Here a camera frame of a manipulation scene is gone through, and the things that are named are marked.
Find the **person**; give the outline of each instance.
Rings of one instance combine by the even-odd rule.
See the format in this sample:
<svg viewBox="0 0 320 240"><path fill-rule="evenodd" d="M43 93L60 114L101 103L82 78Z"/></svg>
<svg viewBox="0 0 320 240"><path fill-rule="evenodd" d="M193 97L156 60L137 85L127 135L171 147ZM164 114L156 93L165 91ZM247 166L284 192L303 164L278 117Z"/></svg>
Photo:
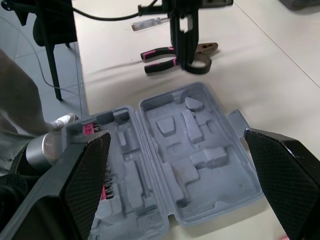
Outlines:
<svg viewBox="0 0 320 240"><path fill-rule="evenodd" d="M36 84L0 49L0 176L9 171L13 159L29 141L60 131L76 119L75 114L69 113L54 122L45 122Z"/></svg>

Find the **screwdriver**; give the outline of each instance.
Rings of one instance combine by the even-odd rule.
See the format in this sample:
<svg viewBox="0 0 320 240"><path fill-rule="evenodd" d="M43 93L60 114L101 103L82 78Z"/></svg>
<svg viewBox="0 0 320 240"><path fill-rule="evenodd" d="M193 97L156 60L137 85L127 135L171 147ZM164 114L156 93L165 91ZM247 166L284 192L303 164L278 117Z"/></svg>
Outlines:
<svg viewBox="0 0 320 240"><path fill-rule="evenodd" d="M131 24L132 30L133 31L139 31L141 29L147 29L156 25L160 25L166 22L169 22L170 19L168 17L165 18L152 18L144 21L137 21Z"/></svg>

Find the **silver metal cylinder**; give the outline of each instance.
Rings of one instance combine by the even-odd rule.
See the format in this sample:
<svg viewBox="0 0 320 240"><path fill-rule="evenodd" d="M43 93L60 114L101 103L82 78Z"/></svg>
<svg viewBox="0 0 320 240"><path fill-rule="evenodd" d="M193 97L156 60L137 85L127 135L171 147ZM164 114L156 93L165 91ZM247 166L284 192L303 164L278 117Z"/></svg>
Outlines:
<svg viewBox="0 0 320 240"><path fill-rule="evenodd" d="M62 154L61 132L53 131L32 139L26 147L26 159L33 169L44 174Z"/></svg>

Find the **chair leg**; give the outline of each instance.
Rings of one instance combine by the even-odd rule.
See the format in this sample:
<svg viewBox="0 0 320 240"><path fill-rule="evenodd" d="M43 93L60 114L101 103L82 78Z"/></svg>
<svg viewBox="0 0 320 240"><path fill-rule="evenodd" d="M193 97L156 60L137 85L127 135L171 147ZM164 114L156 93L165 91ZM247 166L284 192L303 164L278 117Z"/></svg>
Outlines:
<svg viewBox="0 0 320 240"><path fill-rule="evenodd" d="M48 25L49 24L48 24L48 18L45 14L46 13L46 6L44 4L44 1L42 1L42 0L35 0L35 4L36 4L36 15L40 19L46 55L48 57L50 72L51 72L51 76L52 76L52 82L53 82L53 85L56 87L54 89L55 97L59 101L62 101L61 91L59 89L60 85L59 85L55 55L54 55L55 45L53 45L51 43L49 32L48 32L48 29L49 29Z"/></svg>
<svg viewBox="0 0 320 240"><path fill-rule="evenodd" d="M54 89L55 97L59 101L62 101L61 90L58 89L60 88L60 84L59 84L57 66L56 66L55 55L54 55L54 47L45 46L45 50L46 50L46 55L48 57L53 86L57 87Z"/></svg>

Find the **gray plastic tool case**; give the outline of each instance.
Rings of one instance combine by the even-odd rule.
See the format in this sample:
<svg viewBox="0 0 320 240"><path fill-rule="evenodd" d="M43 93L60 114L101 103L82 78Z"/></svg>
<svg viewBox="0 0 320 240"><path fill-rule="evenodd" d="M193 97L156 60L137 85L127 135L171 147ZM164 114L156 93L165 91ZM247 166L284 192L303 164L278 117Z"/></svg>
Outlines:
<svg viewBox="0 0 320 240"><path fill-rule="evenodd" d="M90 240L159 239L168 215L193 226L238 209L263 193L241 144L248 124L237 110L225 116L203 83L68 124L63 149L83 125L109 130L107 165L113 198L101 200Z"/></svg>

